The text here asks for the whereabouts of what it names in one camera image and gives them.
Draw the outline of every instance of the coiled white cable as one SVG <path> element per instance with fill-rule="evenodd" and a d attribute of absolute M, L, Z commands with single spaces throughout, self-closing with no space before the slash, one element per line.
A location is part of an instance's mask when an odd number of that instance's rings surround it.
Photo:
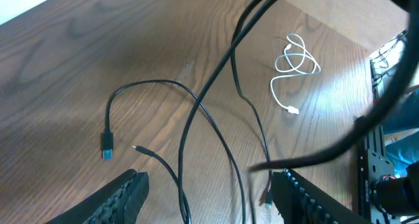
<path fill-rule="evenodd" d="M 298 37 L 299 39 L 300 39 L 300 41 L 301 41 L 301 43 L 302 43 L 302 45 L 300 45 L 300 44 L 298 44 L 298 43 L 296 43 L 296 42 L 294 42 L 294 41 L 292 41 L 290 38 L 289 38 L 289 36 L 290 35 L 293 35 L 293 36 L 295 36 L 295 37 Z M 295 108 L 295 107 L 293 107 L 293 106 L 284 106 L 279 100 L 278 100 L 278 98 L 276 97 L 276 95 L 275 95 L 275 90 L 274 90 L 274 81 L 276 80 L 276 79 L 280 79 L 280 78 L 285 78 L 285 77 L 297 77 L 297 76 L 301 76 L 301 75 L 313 75 L 313 74 L 318 74 L 318 73 L 320 73 L 321 72 L 321 68 L 320 68 L 320 65 L 317 63 L 317 61 L 316 61 L 316 59 L 306 50 L 306 45 L 305 45 L 305 43 L 304 43 L 304 41 L 302 40 L 302 38 L 299 36 L 299 35 L 297 35 L 297 34 L 294 34 L 294 33 L 290 33 L 290 34 L 288 34 L 287 35 L 287 39 L 288 39 L 288 41 L 291 43 L 291 44 L 288 44 L 285 48 L 284 48 L 284 50 L 283 50 L 283 55 L 281 55 L 281 56 L 278 56 L 277 58 L 276 58 L 276 60 L 275 60 L 275 68 L 276 68 L 276 71 L 279 71 L 280 73 L 289 73 L 289 72 L 292 72 L 292 71 L 296 71 L 297 73 L 296 74 L 290 74 L 290 75 L 282 75 L 282 76 L 277 76 L 277 77 L 273 77 L 271 80 L 270 80 L 270 91 L 272 92 L 272 95 L 274 96 L 274 99 L 275 99 L 275 101 L 276 101 L 276 103 L 278 103 L 278 105 L 279 106 L 281 106 L 281 107 L 283 107 L 284 109 L 286 109 L 286 110 L 288 110 L 288 112 L 290 112 L 290 113 L 294 113 L 294 114 L 299 114 L 300 113 L 300 111 L 299 111 L 299 109 L 297 109 L 297 108 Z M 301 53 L 292 53 L 292 54 L 288 54 L 287 53 L 287 50 L 289 50 L 290 48 L 291 48 L 291 46 L 292 45 L 295 45 L 295 46 L 297 46 L 297 47 L 300 47 L 302 50 L 303 50 L 303 53 L 301 54 Z M 297 65 L 296 67 L 291 63 L 291 61 L 289 60 L 289 58 L 288 58 L 288 56 L 302 56 L 302 59 L 301 59 L 301 62 L 300 62 L 300 64 L 299 65 Z M 289 66 L 291 67 L 291 69 L 288 69 L 288 70 L 281 70 L 281 69 L 279 69 L 279 67 L 278 67 L 278 65 L 277 65 L 277 63 L 278 63 L 278 60 L 279 59 L 282 59 L 282 58 L 286 58 L 287 59 L 287 62 L 288 62 L 288 64 L 289 64 Z M 306 72 L 303 72 L 303 71 L 300 71 L 299 70 L 299 67 L 301 67 L 301 65 L 304 63 L 304 61 L 305 61 L 305 59 L 306 58 L 308 58 L 309 60 L 311 60 L 311 61 L 313 61 L 313 63 L 314 63 L 314 67 L 313 67 L 313 71 L 311 72 L 311 73 L 306 73 Z"/>

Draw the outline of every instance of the beige surface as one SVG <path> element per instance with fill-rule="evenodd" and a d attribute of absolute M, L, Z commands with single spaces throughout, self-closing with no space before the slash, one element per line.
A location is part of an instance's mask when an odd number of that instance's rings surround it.
<path fill-rule="evenodd" d="M 138 223 L 180 223 L 171 177 L 131 146 L 148 147 L 176 171 L 191 97 L 169 84 L 123 92 L 111 109 L 114 157 L 104 162 L 100 133 L 105 104 L 118 86 L 146 79 L 182 79 L 199 92 L 249 1 L 49 0 L 0 26 L 0 223 L 45 222 L 129 168 L 147 171 L 150 177 Z M 300 115 L 278 107 L 268 85 L 278 75 L 274 60 L 288 33 L 304 37 L 322 68 L 319 75 L 275 84 L 279 99 L 298 107 Z M 327 147 L 371 103 L 365 50 L 286 1 L 278 1 L 261 18 L 236 56 L 243 91 L 260 113 L 273 159 Z M 184 67 L 187 62 L 195 64 Z M 309 63 L 302 68 L 307 70 Z M 229 64 L 204 103 L 244 176 L 248 166 L 264 160 L 264 152 L 256 120 L 237 96 Z M 351 208 L 356 190 L 352 156 L 299 172 Z M 259 200 L 267 173 L 255 177 Z M 236 176 L 199 112 L 185 147 L 183 188 L 194 223 L 241 222 Z M 275 209 L 258 206 L 259 223 L 278 219 Z"/>
<path fill-rule="evenodd" d="M 407 13 L 390 0 L 286 0 L 369 52 L 406 29 Z"/>

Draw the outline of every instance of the white cable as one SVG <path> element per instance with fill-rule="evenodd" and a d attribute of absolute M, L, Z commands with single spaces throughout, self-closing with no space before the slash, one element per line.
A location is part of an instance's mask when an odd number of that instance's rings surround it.
<path fill-rule="evenodd" d="M 295 36 L 295 37 L 298 37 L 299 39 L 300 39 L 300 41 L 301 41 L 301 44 L 302 45 L 300 45 L 300 44 L 298 44 L 298 43 L 296 43 L 296 42 L 294 42 L 294 41 L 292 41 L 290 38 L 289 38 L 289 36 L 290 35 L 293 35 L 293 36 Z M 278 71 L 278 72 L 280 72 L 280 73 L 289 73 L 289 72 L 292 72 L 292 71 L 296 71 L 297 73 L 296 74 L 290 74 L 290 75 L 282 75 L 282 76 L 277 76 L 277 77 L 273 77 L 271 80 L 270 80 L 270 91 L 272 92 L 272 95 L 274 96 L 274 99 L 275 99 L 275 101 L 276 101 L 276 103 L 278 103 L 278 105 L 279 106 L 281 106 L 281 107 L 283 107 L 284 109 L 286 109 L 286 110 L 288 110 L 288 112 L 290 112 L 290 113 L 294 113 L 294 114 L 299 114 L 300 113 L 300 111 L 299 111 L 299 109 L 297 109 L 297 108 L 295 108 L 295 107 L 293 107 L 293 106 L 284 106 L 279 100 L 278 100 L 278 98 L 276 97 L 276 95 L 275 95 L 275 90 L 274 90 L 274 81 L 276 80 L 276 79 L 280 79 L 280 78 L 284 78 L 284 77 L 297 77 L 297 76 L 301 76 L 301 75 L 313 75 L 313 74 L 317 74 L 317 73 L 320 73 L 321 72 L 321 68 L 320 68 L 320 65 L 317 63 L 317 61 L 316 61 L 316 59 L 306 50 L 306 45 L 305 45 L 305 43 L 304 43 L 304 41 L 302 40 L 302 38 L 299 36 L 299 35 L 297 35 L 297 34 L 294 34 L 294 33 L 290 33 L 290 34 L 288 34 L 287 35 L 287 39 L 288 39 L 288 41 L 291 43 L 291 44 L 288 44 L 285 48 L 284 48 L 284 50 L 283 50 L 283 55 L 281 55 L 281 56 L 278 56 L 277 58 L 276 58 L 276 60 L 275 60 L 275 69 L 276 69 L 276 71 Z M 302 50 L 303 50 L 303 53 L 301 54 L 301 53 L 292 53 L 292 54 L 288 54 L 287 53 L 287 50 L 289 50 L 290 48 L 291 48 L 291 46 L 292 45 L 295 45 L 295 46 L 297 46 L 297 47 L 300 47 Z M 296 67 L 291 63 L 291 60 L 289 60 L 289 56 L 302 56 L 302 59 L 301 59 L 301 62 L 300 62 L 300 64 L 299 65 L 297 65 Z M 277 63 L 278 63 L 278 60 L 280 60 L 280 59 L 282 59 L 282 58 L 286 58 L 287 59 L 287 62 L 288 62 L 288 64 L 289 64 L 289 66 L 291 67 L 291 69 L 288 69 L 288 70 L 281 70 L 279 67 L 278 67 L 278 65 L 277 65 Z M 308 58 L 309 60 L 311 60 L 311 61 L 313 61 L 313 63 L 314 63 L 314 67 L 313 67 L 313 71 L 311 72 L 311 73 L 306 73 L 306 72 L 304 72 L 304 71 L 300 71 L 300 70 L 298 70 L 298 68 L 299 67 L 301 67 L 301 65 L 304 63 L 304 61 L 305 61 L 305 59 L 306 58 Z"/>

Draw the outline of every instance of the wood grain surface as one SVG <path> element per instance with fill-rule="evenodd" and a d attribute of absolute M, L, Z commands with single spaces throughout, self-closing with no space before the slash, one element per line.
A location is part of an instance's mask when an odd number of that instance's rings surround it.
<path fill-rule="evenodd" d="M 390 0 L 286 0 L 370 53 L 407 28 L 408 14 Z"/>
<path fill-rule="evenodd" d="M 0 223 L 48 221 L 129 168 L 150 177 L 137 223 L 180 223 L 170 175 L 131 146 L 155 151 L 177 170 L 191 97 L 169 84 L 122 93 L 111 109 L 114 157 L 104 162 L 105 104 L 118 86 L 146 79 L 179 79 L 198 93 L 249 1 L 49 0 L 0 26 Z M 322 67 L 319 75 L 275 84 L 279 99 L 298 107 L 300 115 L 278 107 L 268 87 L 288 33 L 303 37 Z M 261 18 L 236 55 L 243 91 L 260 113 L 273 159 L 327 147 L 371 102 L 367 51 L 285 1 Z M 264 151 L 255 117 L 235 91 L 230 64 L 204 103 L 245 176 L 248 166 L 264 160 Z M 298 171 L 351 208 L 352 157 Z M 202 113 L 194 118 L 184 158 L 183 188 L 193 222 L 240 223 L 236 176 Z M 259 200 L 267 173 L 254 178 Z M 259 223 L 281 223 L 275 208 L 258 203 L 257 215 Z"/>

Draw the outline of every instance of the wooden table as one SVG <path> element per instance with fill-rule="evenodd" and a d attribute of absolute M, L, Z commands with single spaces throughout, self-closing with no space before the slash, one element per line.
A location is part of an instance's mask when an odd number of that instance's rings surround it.
<path fill-rule="evenodd" d="M 249 1 L 49 0 L 0 26 L 0 223 L 48 221 L 129 168 L 150 177 L 138 223 L 180 223 L 171 177 L 131 146 L 148 147 L 177 170 L 191 97 L 169 84 L 138 86 L 118 96 L 111 112 L 114 157 L 107 161 L 100 156 L 105 103 L 116 87 L 145 79 L 178 79 L 198 93 Z M 320 75 L 276 83 L 279 99 L 298 107 L 300 115 L 277 106 L 268 87 L 278 75 L 274 60 L 288 33 L 302 36 L 322 66 Z M 273 159 L 329 146 L 372 102 L 367 51 L 286 1 L 263 16 L 236 55 L 243 91 L 261 115 Z M 204 103 L 244 176 L 248 166 L 264 160 L 264 151 L 229 63 Z M 298 171 L 351 208 L 352 157 Z M 202 113 L 193 121 L 184 163 L 194 223 L 241 222 L 236 175 Z M 258 200 L 267 173 L 255 177 Z M 259 223 L 280 222 L 274 208 L 257 209 Z"/>

